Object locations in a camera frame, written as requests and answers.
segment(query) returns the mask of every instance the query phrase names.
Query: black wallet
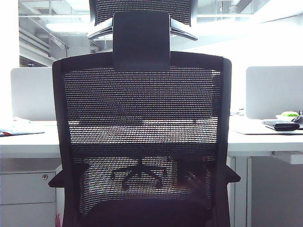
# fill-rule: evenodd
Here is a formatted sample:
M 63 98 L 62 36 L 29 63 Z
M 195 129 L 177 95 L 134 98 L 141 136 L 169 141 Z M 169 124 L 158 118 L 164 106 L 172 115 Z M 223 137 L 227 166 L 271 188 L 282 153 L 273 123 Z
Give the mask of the black wallet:
M 299 124 L 288 121 L 263 121 L 262 123 L 276 131 L 294 131 L 300 127 Z

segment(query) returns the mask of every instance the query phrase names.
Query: white partition panel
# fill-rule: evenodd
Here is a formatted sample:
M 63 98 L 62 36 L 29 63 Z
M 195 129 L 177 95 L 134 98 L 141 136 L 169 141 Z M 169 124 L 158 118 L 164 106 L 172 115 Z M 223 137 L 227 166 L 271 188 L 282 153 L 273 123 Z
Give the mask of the white partition panel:
M 254 66 L 246 71 L 246 115 L 275 118 L 303 109 L 303 66 Z
M 54 121 L 52 67 L 24 67 L 11 71 L 13 116 Z

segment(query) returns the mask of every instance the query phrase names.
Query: pink object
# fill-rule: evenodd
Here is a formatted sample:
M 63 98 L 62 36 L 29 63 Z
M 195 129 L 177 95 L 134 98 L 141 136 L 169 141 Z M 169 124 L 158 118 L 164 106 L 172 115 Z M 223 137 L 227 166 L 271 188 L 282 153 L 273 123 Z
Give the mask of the pink object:
M 56 216 L 56 227 L 61 227 L 61 223 L 60 223 L 60 214 L 58 214 Z

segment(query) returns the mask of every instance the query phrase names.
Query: mesh backrest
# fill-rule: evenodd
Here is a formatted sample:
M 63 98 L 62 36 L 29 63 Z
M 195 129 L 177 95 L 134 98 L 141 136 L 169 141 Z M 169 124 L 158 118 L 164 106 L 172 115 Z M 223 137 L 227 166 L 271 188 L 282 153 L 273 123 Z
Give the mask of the mesh backrest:
M 221 72 L 173 67 L 165 72 L 94 68 L 65 74 L 74 163 L 88 164 L 80 179 L 80 212 L 102 201 L 156 198 L 212 207 Z M 121 186 L 112 171 L 137 159 L 167 168 L 163 187 L 143 175 Z
M 95 25 L 110 19 L 115 12 L 153 10 L 168 12 L 186 25 L 190 23 L 190 0 L 96 0 Z

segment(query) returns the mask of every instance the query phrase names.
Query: green apple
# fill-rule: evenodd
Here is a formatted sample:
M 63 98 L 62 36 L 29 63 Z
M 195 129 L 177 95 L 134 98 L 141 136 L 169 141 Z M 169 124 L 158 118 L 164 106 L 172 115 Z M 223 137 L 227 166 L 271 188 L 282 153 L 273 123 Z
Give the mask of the green apple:
M 285 111 L 285 112 L 281 113 L 281 116 L 296 117 L 296 116 L 299 116 L 299 114 L 295 111 Z

